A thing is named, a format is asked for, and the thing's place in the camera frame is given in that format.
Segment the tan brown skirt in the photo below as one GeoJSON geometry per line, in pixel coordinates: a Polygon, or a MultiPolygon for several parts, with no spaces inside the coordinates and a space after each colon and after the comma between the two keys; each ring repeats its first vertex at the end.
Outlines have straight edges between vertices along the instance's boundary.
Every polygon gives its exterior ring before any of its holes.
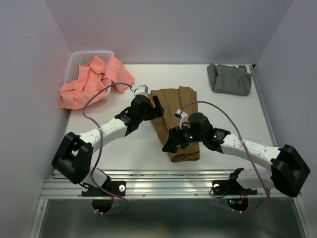
{"type": "MultiPolygon", "coordinates": [[[[164,109],[163,117],[152,120],[157,135],[162,143],[165,145],[168,140],[168,131],[179,125],[179,120],[175,117],[175,113],[183,106],[185,113],[191,115],[198,112],[198,105],[192,104],[197,100],[197,92],[190,87],[179,87],[177,89],[159,89],[152,90],[148,97],[153,102],[153,97],[157,96],[159,102],[164,109]]],[[[197,161],[200,159],[200,147],[199,143],[192,143],[187,148],[181,149],[178,147],[176,153],[168,153],[170,160],[173,163],[185,162],[185,161],[197,161]]]]}

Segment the grey pleated skirt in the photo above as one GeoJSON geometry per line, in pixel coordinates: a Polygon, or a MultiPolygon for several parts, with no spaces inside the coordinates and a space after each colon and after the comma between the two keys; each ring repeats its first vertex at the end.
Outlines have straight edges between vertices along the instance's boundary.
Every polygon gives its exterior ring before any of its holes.
{"type": "Polygon", "coordinates": [[[210,63],[207,66],[211,90],[215,93],[248,96],[252,86],[252,76],[243,65],[226,66],[210,63]]]}

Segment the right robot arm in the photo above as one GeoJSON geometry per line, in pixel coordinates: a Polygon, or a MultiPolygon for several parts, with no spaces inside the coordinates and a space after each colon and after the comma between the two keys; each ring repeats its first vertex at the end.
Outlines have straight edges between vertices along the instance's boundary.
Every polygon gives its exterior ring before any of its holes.
{"type": "Polygon", "coordinates": [[[162,151],[175,153],[200,142],[211,151],[253,162],[262,170],[237,168],[228,179],[213,180],[215,196],[256,195],[259,188],[277,189],[289,197],[297,197],[311,170],[291,145],[264,146],[240,138],[225,129],[213,127],[202,113],[182,113],[179,126],[169,130],[162,151]]]}

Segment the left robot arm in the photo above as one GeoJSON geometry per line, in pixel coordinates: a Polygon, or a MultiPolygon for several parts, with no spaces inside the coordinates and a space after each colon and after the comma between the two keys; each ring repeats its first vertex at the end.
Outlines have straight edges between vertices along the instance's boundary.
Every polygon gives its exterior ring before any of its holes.
{"type": "Polygon", "coordinates": [[[81,134],[67,133],[53,157],[52,166],[73,184],[86,183],[98,195],[106,195],[110,191],[110,177],[102,171],[95,173],[97,165],[91,166],[92,155],[98,151],[97,160],[100,160],[103,146],[131,134],[141,122],[161,118],[163,114],[158,96],[150,100],[136,95],[129,107],[106,124],[81,134]]]}

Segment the pink skirt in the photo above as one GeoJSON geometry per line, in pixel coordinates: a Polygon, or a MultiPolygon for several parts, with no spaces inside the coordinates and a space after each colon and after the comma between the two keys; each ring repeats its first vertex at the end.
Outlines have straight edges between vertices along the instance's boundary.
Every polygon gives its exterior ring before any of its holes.
{"type": "Polygon", "coordinates": [[[94,56],[88,64],[79,67],[77,79],[61,86],[59,107],[81,109],[95,94],[110,84],[116,83],[115,88],[122,93],[134,81],[134,77],[116,57],[103,61],[94,56]]]}

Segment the white perforated plastic basket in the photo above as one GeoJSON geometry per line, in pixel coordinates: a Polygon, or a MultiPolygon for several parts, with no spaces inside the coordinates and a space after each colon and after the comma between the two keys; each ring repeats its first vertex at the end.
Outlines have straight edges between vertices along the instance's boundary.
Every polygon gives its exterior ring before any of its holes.
{"type": "MultiPolygon", "coordinates": [[[[79,67],[88,64],[94,58],[94,56],[98,56],[103,61],[107,61],[114,56],[114,53],[112,53],[111,51],[82,51],[73,53],[67,67],[64,84],[77,79],[79,67]]],[[[100,92],[101,94],[95,97],[92,100],[92,103],[103,100],[109,94],[109,90],[105,88],[102,89],[100,92]]]]}

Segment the aluminium mounting rail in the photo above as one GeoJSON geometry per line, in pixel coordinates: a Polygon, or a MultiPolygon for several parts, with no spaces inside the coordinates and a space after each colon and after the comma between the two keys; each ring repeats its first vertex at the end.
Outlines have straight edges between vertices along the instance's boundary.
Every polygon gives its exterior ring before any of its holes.
{"type": "MultiPolygon", "coordinates": [[[[226,180],[232,170],[110,170],[113,181],[126,181],[127,199],[210,198],[214,180],[226,180]]],[[[60,172],[44,181],[41,199],[82,199],[82,188],[60,172]]]]}

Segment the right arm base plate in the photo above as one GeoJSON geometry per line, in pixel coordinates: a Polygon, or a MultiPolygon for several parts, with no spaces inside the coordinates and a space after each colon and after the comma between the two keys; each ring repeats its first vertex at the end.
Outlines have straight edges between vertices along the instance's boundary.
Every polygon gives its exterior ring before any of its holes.
{"type": "Polygon", "coordinates": [[[213,180],[211,193],[215,196],[257,195],[258,191],[243,188],[236,180],[213,180]]]}

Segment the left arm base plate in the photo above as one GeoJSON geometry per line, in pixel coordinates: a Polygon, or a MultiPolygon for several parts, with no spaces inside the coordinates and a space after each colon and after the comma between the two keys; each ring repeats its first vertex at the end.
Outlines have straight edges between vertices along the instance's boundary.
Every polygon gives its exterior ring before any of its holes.
{"type": "Polygon", "coordinates": [[[107,191],[103,192],[99,188],[91,184],[83,184],[81,196],[83,197],[102,197],[102,196],[112,196],[117,195],[124,197],[126,193],[126,181],[124,180],[108,180],[101,187],[107,191]]]}

